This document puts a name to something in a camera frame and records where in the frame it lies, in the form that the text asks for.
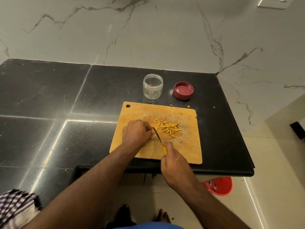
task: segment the knife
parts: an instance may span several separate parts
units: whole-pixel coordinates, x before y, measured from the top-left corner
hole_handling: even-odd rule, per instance
[[[155,131],[157,137],[159,138],[159,141],[161,142],[162,149],[164,150],[164,153],[166,154],[166,149],[165,149],[165,147],[162,145],[162,140],[161,140],[159,134],[157,133],[157,130],[155,129],[155,127],[152,127],[152,128],[153,128],[153,130]]]

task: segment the checkered towel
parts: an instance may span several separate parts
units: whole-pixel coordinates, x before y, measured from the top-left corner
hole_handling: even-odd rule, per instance
[[[0,228],[21,228],[40,211],[38,196],[13,189],[0,194]]]

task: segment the clear plastic jar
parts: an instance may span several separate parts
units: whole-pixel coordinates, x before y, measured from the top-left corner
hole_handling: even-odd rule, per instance
[[[146,98],[155,100],[162,93],[163,79],[157,74],[149,74],[143,80],[143,94]]]

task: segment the hand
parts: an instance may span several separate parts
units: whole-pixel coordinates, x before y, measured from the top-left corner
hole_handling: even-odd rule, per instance
[[[137,153],[143,148],[152,136],[152,127],[146,121],[129,121],[123,128],[122,144],[130,146]]]
[[[196,179],[187,160],[176,150],[172,142],[163,141],[166,155],[161,158],[161,172],[166,183],[178,194],[188,188],[198,186]]]

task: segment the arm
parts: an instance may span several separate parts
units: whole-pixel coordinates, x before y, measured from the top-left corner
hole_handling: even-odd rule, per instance
[[[152,127],[141,120],[123,128],[122,144],[57,196],[28,228],[94,228],[128,163],[146,145]]]
[[[174,149],[172,142],[163,142],[163,145],[167,151],[161,159],[164,179],[195,213],[203,228],[250,229],[202,186],[186,159]]]

